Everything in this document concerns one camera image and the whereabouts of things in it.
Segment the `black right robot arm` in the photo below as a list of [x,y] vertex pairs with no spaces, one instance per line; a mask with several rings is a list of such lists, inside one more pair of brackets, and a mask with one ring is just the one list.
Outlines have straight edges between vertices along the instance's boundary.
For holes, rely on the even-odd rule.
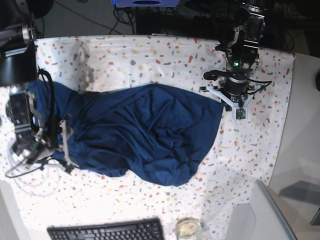
[[[55,91],[50,74],[37,65],[37,32],[34,13],[25,0],[0,2],[0,85],[9,87],[7,117],[14,125],[12,151],[31,166],[58,149],[61,130],[54,114]],[[29,90],[31,82],[46,76],[44,109]]]

